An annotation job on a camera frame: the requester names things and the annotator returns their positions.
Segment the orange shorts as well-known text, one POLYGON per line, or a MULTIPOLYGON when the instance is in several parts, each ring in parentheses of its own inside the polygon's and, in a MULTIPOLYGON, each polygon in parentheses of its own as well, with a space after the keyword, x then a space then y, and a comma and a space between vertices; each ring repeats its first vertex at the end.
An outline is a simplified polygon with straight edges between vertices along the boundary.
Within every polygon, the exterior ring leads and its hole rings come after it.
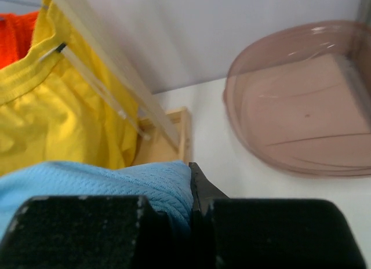
POLYGON ((38 12, 1 13, 1 68, 27 55, 37 16, 38 12))

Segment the light blue shorts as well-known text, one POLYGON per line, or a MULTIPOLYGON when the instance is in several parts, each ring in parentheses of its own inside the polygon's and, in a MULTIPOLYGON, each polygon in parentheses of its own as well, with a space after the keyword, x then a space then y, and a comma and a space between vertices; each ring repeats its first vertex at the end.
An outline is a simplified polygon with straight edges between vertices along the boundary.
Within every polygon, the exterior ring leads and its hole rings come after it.
POLYGON ((16 210, 34 196, 144 195, 168 214, 179 236, 191 232, 191 169, 182 161, 111 170, 77 162, 43 162, 1 177, 1 233, 16 210))

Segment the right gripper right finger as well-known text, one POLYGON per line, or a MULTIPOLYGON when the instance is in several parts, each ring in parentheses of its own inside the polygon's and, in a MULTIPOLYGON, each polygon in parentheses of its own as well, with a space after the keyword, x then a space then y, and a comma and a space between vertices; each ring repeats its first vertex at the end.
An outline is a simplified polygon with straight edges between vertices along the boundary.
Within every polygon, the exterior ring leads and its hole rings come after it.
POLYGON ((195 268, 365 268, 340 209, 323 199, 229 198, 191 169, 195 268))

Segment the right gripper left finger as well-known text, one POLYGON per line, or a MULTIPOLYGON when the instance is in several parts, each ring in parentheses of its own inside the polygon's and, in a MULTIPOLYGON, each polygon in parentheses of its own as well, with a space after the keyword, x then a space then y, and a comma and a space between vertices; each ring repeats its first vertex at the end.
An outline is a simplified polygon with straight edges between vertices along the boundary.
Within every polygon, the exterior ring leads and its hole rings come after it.
POLYGON ((33 197, 1 241, 2 268, 182 268, 168 216, 143 196, 33 197))

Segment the yellow shorts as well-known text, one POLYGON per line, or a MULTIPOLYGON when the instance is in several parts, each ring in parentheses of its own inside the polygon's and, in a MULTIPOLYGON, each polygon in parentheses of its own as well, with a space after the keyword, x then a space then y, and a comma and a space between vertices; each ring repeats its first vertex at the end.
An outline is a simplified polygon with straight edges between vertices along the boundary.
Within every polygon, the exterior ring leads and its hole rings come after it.
POLYGON ((43 161, 109 169, 134 160, 138 105, 52 0, 42 0, 27 55, 1 69, 1 174, 43 161), (127 113, 123 119, 57 46, 66 43, 127 113))

